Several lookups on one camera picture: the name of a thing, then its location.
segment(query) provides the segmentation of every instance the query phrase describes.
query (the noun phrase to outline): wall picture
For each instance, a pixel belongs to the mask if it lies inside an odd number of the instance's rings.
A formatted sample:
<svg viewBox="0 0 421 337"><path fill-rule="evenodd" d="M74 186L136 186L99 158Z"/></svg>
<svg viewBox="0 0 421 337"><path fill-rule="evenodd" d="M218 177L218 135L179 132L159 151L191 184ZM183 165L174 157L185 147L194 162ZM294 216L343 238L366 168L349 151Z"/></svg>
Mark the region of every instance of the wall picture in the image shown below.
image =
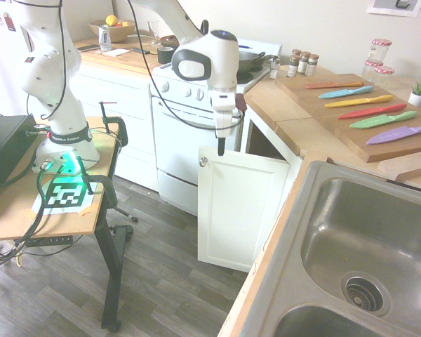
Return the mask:
<svg viewBox="0 0 421 337"><path fill-rule="evenodd" d="M367 13L416 17L421 0L370 0Z"/></svg>

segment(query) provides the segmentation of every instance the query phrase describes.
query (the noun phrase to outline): red lid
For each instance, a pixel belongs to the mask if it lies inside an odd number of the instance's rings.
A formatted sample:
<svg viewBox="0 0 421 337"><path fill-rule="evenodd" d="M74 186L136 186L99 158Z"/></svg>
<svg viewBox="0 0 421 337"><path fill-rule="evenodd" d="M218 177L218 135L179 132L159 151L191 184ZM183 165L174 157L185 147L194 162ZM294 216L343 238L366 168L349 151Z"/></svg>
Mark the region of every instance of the red lid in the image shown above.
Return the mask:
<svg viewBox="0 0 421 337"><path fill-rule="evenodd" d="M390 67L379 66L374 69L375 72L379 72L380 74L393 74L394 69Z"/></svg>
<svg viewBox="0 0 421 337"><path fill-rule="evenodd" d="M376 60L366 60L365 64L366 65L372 65L373 67L377 67L379 65L384 65L384 63L382 61L376 61Z"/></svg>
<svg viewBox="0 0 421 337"><path fill-rule="evenodd" d="M377 44L379 46L391 46L392 42L386 39L374 39L373 44Z"/></svg>

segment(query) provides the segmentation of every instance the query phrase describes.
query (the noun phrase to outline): drain strainer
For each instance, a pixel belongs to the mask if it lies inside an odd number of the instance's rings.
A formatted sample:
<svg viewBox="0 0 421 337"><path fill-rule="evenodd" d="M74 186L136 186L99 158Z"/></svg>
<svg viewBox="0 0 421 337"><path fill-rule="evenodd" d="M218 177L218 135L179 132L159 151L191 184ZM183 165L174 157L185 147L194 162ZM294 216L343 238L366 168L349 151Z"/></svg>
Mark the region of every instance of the drain strainer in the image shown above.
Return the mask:
<svg viewBox="0 0 421 337"><path fill-rule="evenodd" d="M348 274L343 279L342 290L348 302L365 311L377 316L388 311L385 288L369 275L360 272Z"/></svg>

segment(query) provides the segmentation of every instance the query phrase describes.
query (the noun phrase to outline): knife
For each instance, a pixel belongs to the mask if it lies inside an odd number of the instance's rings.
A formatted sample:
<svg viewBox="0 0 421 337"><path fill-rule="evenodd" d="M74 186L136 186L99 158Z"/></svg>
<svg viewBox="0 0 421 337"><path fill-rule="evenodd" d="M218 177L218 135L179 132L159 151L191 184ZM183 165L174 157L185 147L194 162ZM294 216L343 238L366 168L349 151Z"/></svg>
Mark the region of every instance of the knife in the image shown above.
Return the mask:
<svg viewBox="0 0 421 337"><path fill-rule="evenodd" d="M307 89L325 89L325 88L341 88L343 86L363 86L363 82L320 82L320 83L307 83L304 85Z"/></svg>
<svg viewBox="0 0 421 337"><path fill-rule="evenodd" d="M364 119L363 121L356 121L351 124L350 128L374 128L375 126L384 125L388 123L393 123L394 121L406 121L407 119L412 119L416 116L416 111L406 111L397 116L387 116L386 114L381 114L380 116L371 117Z"/></svg>
<svg viewBox="0 0 421 337"><path fill-rule="evenodd" d="M337 91L331 91L330 93L323 93L318 98L336 98L336 97L344 97L344 96L350 96L350 95L359 95L361 93L369 93L373 90L373 86L362 86L361 88L349 90L349 89L343 89L343 90L337 90Z"/></svg>
<svg viewBox="0 0 421 337"><path fill-rule="evenodd" d="M357 110L353 112L348 112L347 114L342 114L338 119L348 119L348 118L357 118L357 117L364 117L370 116L372 114L380 114L382 112L396 112L405 108L407 104L393 104L388 107L371 107L369 109L364 110Z"/></svg>
<svg viewBox="0 0 421 337"><path fill-rule="evenodd" d="M393 95L382 95L374 98L357 98L356 100L341 100L339 102L325 104L325 107L350 107L351 105L360 105L368 103L382 103L388 102L394 96Z"/></svg>
<svg viewBox="0 0 421 337"><path fill-rule="evenodd" d="M393 130L388 130L378 135L370 138L366 144L382 144L392 142L393 140L398 140L408 136L413 136L421 133L421 126L419 128L409 128L408 126L402 126L400 128L394 128Z"/></svg>

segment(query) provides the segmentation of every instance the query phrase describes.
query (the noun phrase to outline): sink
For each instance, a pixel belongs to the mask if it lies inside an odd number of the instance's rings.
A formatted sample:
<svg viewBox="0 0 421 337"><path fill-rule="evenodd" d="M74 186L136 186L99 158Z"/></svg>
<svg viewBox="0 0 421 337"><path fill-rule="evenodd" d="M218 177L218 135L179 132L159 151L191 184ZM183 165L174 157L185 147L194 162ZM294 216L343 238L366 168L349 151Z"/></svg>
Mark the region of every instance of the sink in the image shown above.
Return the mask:
<svg viewBox="0 0 421 337"><path fill-rule="evenodd" d="M241 336L421 337L421 192L312 163Z"/></svg>
<svg viewBox="0 0 421 337"><path fill-rule="evenodd" d="M312 306L296 308L279 322L274 337L380 337L328 309Z"/></svg>

